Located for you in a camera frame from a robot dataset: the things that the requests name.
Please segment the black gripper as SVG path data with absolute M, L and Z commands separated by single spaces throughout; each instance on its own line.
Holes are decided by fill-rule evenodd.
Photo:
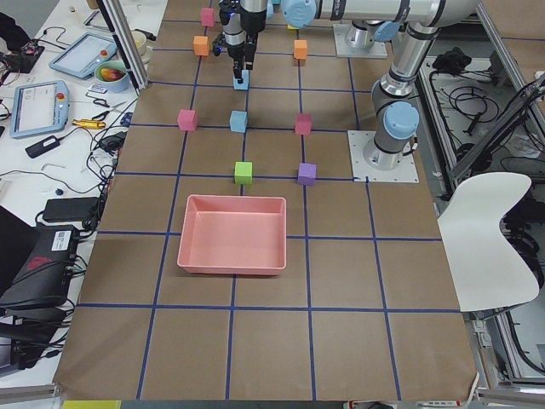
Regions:
M 267 0 L 241 0 L 241 27 L 249 36 L 257 36 L 265 29 Z
M 252 70 L 257 49 L 257 36 L 247 36 L 243 32 L 227 34 L 221 32 L 212 42 L 214 56 L 219 56 L 225 50 L 233 59 L 233 76 L 236 80 L 243 80 L 243 69 Z

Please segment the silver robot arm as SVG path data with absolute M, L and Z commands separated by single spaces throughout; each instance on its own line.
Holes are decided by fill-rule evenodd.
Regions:
M 314 20 L 350 20 L 353 33 L 370 34 L 385 43 L 405 25 L 400 49 L 387 74 L 372 90 L 377 131 L 364 148 L 366 162 L 380 170 L 397 167 L 407 141 L 416 134 L 420 115 L 408 101 L 417 73 L 439 29 L 451 26 L 475 11 L 476 1 L 283 1 L 282 14 L 296 28 Z
M 334 1 L 331 12 L 324 12 L 322 1 L 282 1 L 285 20 L 295 28 L 307 26 L 322 17 L 340 20 L 347 3 Z M 352 49 L 368 49 L 375 42 L 390 41 L 399 31 L 410 11 L 408 1 L 402 1 L 392 20 L 354 20 L 345 36 L 345 44 Z M 214 55 L 227 50 L 233 62 L 233 79 L 236 85 L 245 82 L 245 74 L 253 69 L 259 33 L 265 29 L 271 1 L 220 1 L 219 17 L 222 32 L 212 43 Z

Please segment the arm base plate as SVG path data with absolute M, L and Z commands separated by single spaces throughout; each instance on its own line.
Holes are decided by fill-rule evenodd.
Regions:
M 386 59 L 385 43 L 375 40 L 381 21 L 353 20 L 349 24 L 334 24 L 336 55 L 346 58 Z
M 375 144 L 375 131 L 349 130 L 348 147 L 353 180 L 357 182 L 418 183 L 412 146 L 400 153 L 385 153 Z

